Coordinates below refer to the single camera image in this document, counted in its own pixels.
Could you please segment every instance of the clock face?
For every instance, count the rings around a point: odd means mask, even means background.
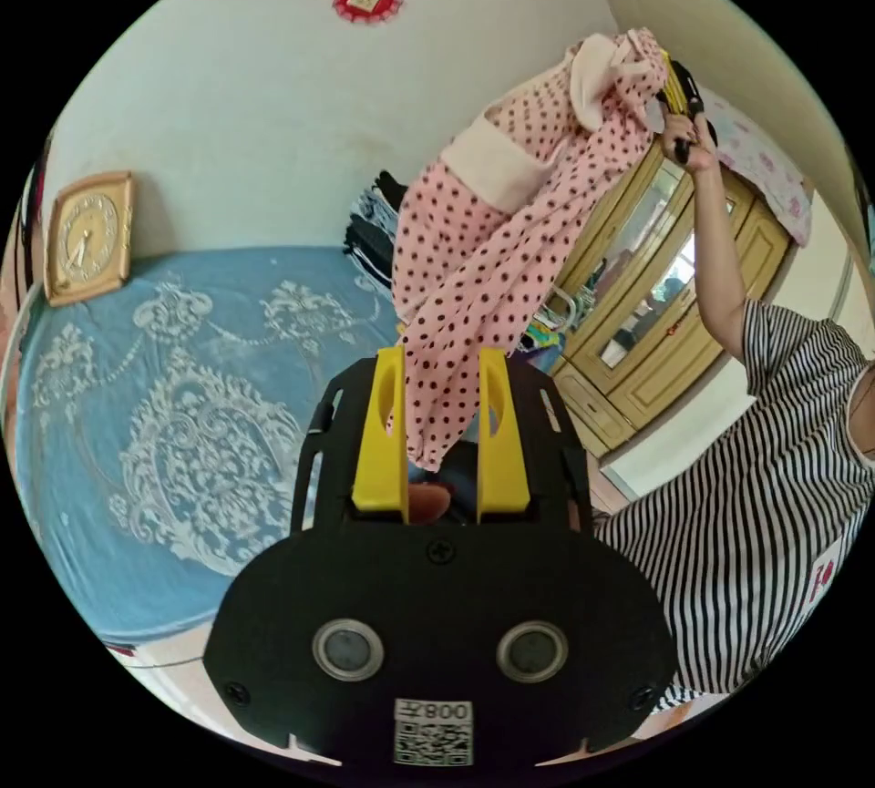
[[[112,261],[118,242],[118,214],[102,193],[76,200],[62,215],[57,234],[57,267],[69,281],[87,283]]]

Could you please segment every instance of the woman's arm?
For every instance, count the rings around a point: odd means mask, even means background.
[[[662,148],[671,161],[676,161],[677,138],[686,138],[692,145],[684,168],[695,187],[695,294],[702,323],[724,350],[743,363],[747,294],[705,114],[691,121],[666,113]]]
[[[743,363],[747,293],[719,165],[695,174],[694,183],[695,295],[699,312],[715,341]]]

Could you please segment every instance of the striped shirt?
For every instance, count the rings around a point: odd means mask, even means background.
[[[766,666],[840,570],[875,496],[869,446],[849,435],[868,363],[848,334],[748,301],[744,359],[757,401],[677,478],[596,518],[596,537],[653,585],[677,643],[657,710],[732,693]]]

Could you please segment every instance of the woman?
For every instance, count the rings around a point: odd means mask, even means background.
[[[875,366],[831,321],[749,300],[704,114],[665,116],[691,142],[702,323],[757,401],[680,476],[595,535],[650,580],[679,669],[657,709],[738,690],[798,631],[875,496]],[[447,495],[430,491],[438,512]]]

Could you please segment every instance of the bed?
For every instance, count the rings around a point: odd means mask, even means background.
[[[233,577],[286,535],[327,382],[396,338],[391,305],[338,249],[178,253],[136,261],[123,290],[88,303],[34,296],[19,492],[105,643],[212,619]]]

